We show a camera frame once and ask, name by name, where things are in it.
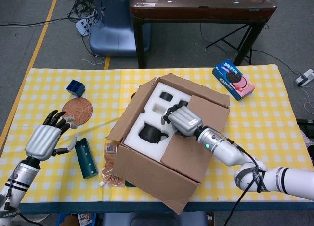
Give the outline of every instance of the blue machine base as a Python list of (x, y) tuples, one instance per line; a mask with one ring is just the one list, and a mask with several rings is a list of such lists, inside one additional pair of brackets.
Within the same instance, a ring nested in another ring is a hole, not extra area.
[[(143, 25), (144, 53), (147, 55), (151, 48), (152, 25)], [(90, 48), (100, 56), (136, 56), (136, 46), (133, 27), (119, 28), (106, 26), (101, 21), (91, 28)]]

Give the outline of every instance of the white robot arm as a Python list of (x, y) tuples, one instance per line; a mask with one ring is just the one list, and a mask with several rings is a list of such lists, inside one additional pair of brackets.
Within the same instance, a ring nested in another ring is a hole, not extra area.
[(227, 166), (240, 165), (234, 174), (240, 189), (249, 192), (277, 191), (314, 200), (314, 172), (285, 167), (268, 170), (262, 161), (250, 156), (232, 140), (203, 126), (201, 118), (187, 107), (175, 105), (169, 108), (163, 120), (171, 123), (184, 136), (195, 136), (198, 143)]
[(58, 122), (64, 114), (57, 110), (51, 112), (28, 141), (25, 147), (27, 158), (17, 164), (0, 191), (0, 226), (10, 226), (12, 217), (20, 214), (17, 207), (39, 172), (40, 162), (51, 156), (68, 153), (75, 147), (76, 137), (67, 148), (55, 148), (64, 132), (69, 128), (77, 128), (72, 123), (72, 117), (65, 117)]

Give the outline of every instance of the wooden table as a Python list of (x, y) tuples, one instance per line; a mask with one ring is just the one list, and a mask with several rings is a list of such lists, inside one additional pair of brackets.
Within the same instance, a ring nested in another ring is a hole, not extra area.
[(139, 68), (145, 68), (144, 23), (249, 24), (234, 60), (241, 65), (264, 25), (276, 10), (275, 0), (130, 0)]

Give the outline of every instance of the humanoid robot hand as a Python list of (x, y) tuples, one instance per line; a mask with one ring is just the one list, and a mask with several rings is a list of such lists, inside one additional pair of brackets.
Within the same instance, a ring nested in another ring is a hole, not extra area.
[(67, 148), (55, 149), (64, 132), (69, 128), (77, 128), (72, 122), (74, 121), (73, 117), (65, 117), (59, 121), (63, 115), (65, 115), (65, 112), (58, 113), (58, 110), (55, 110), (46, 117), (43, 124), (36, 128), (25, 147), (27, 156), (45, 161), (50, 156), (68, 153), (75, 147), (77, 141), (76, 137), (74, 137)]
[(192, 112), (189, 108), (180, 105), (174, 105), (167, 110), (167, 113), (161, 118), (161, 123), (171, 123), (174, 130), (178, 130), (182, 135), (191, 137), (198, 127), (203, 126), (201, 118)]

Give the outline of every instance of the cardboard box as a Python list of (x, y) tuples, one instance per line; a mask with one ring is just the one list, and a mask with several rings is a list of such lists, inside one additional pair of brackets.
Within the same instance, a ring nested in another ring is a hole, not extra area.
[(161, 163), (123, 144), (131, 127), (154, 91), (158, 82), (180, 90), (192, 98), (188, 108), (203, 120), (204, 125), (222, 131), (229, 114), (229, 96), (173, 74), (154, 78), (140, 86), (107, 139), (119, 141), (113, 174), (162, 201), (180, 214), (202, 182), (211, 154), (195, 140), (172, 136)]

